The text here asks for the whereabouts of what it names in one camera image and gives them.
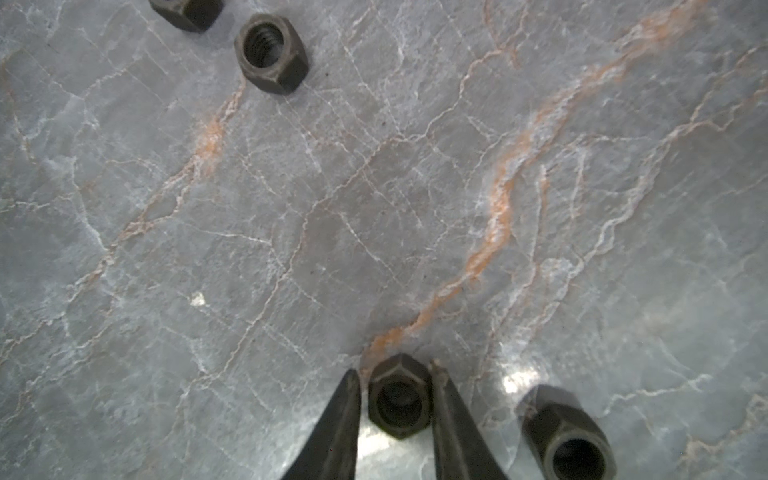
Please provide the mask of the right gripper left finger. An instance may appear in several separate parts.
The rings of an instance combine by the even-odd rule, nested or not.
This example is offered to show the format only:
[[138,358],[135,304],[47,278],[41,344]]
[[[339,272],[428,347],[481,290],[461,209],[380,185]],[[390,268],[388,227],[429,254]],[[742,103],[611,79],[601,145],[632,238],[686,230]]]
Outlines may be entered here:
[[354,479],[360,418],[360,377],[350,369],[283,479]]

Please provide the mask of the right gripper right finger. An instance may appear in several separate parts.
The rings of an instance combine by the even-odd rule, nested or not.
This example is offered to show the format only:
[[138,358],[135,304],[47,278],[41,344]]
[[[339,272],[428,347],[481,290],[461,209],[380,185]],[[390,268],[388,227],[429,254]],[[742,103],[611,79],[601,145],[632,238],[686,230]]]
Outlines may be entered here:
[[436,361],[429,372],[436,478],[507,480],[449,372]]

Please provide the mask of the black hex nut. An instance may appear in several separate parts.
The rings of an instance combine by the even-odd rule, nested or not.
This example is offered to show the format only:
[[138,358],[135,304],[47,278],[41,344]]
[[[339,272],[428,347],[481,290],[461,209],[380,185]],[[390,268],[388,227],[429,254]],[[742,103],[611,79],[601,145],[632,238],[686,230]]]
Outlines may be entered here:
[[297,31],[279,15],[251,16],[236,36],[234,49],[244,77],[267,93],[291,94],[309,72],[309,59]]
[[614,479],[608,438],[576,396],[540,384],[524,398],[522,433],[546,479]]
[[149,3],[168,23],[193,33],[210,28],[224,8],[222,0],[150,0]]
[[396,439],[425,429],[432,416],[432,381],[427,367],[404,353],[378,364],[369,382],[368,415],[373,424]]

